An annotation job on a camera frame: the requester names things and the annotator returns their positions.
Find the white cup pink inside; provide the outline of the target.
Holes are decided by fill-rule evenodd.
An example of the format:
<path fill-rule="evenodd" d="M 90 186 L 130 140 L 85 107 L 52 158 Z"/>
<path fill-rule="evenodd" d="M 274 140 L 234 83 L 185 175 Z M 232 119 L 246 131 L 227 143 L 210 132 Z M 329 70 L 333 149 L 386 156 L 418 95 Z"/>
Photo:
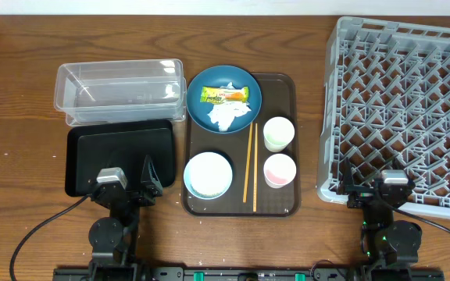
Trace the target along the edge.
<path fill-rule="evenodd" d="M 271 155 L 263 166 L 266 184 L 275 189 L 288 185 L 296 176 L 296 168 L 295 161 L 288 155 Z"/>

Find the white cup green inside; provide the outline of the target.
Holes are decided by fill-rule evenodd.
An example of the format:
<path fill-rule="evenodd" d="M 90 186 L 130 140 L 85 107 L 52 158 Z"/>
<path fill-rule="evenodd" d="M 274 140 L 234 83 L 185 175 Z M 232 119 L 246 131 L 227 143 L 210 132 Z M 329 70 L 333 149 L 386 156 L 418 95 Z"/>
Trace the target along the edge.
<path fill-rule="evenodd" d="M 263 138 L 266 149 L 271 152 L 284 150 L 294 139 L 295 126 L 284 117 L 269 119 L 263 127 Z"/>

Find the white napkin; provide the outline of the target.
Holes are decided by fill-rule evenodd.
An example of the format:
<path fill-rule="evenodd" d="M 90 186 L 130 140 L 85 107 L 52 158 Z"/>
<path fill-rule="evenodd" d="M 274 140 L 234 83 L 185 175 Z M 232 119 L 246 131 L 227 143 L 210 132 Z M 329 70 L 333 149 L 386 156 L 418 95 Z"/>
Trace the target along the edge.
<path fill-rule="evenodd" d="M 234 88 L 230 82 L 227 86 L 215 87 L 215 88 L 228 88 L 228 89 L 240 89 Z M 248 100 L 245 103 L 239 101 L 228 101 L 220 105 L 213 105 L 212 110 L 208 113 L 208 117 L 212 124 L 218 126 L 218 131 L 221 133 L 229 130 L 232 122 L 241 116 L 250 112 Z"/>

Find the green orange snack wrapper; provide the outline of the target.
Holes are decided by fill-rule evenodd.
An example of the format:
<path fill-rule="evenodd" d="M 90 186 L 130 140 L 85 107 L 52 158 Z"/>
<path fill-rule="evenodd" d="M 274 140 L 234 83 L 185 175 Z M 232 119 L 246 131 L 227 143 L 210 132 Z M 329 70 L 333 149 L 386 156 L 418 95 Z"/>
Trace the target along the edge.
<path fill-rule="evenodd" d="M 248 100 L 248 96 L 248 87 L 241 89 L 203 87 L 200 102 L 211 103 L 213 105 L 220 105 L 228 101 L 245 103 Z"/>

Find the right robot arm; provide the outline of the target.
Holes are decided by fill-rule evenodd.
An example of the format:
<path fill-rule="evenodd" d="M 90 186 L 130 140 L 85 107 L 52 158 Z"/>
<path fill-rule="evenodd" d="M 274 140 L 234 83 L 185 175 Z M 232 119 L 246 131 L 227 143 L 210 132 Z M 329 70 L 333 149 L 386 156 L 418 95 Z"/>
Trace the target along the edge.
<path fill-rule="evenodd" d="M 343 162 L 337 194 L 348 197 L 348 208 L 362 210 L 361 248 L 376 267 L 400 269 L 418 262 L 421 228 L 394 219 L 394 210 L 407 202 L 414 187 L 398 163 L 377 172 L 367 183 L 357 184 L 352 164 L 348 159 Z"/>

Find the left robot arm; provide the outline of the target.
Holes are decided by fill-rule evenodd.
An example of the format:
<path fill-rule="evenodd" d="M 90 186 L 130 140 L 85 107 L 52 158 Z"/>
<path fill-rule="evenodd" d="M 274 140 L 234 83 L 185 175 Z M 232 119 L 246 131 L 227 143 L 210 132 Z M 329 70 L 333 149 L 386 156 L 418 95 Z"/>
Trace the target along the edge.
<path fill-rule="evenodd" d="M 120 167 L 102 169 L 96 178 L 91 200 L 109 210 L 97 220 L 88 239 L 92 259 L 87 280 L 147 280 L 151 271 L 136 258 L 140 209 L 153 206 L 163 195 L 163 187 L 152 158 L 144 159 L 140 184 L 131 187 Z"/>

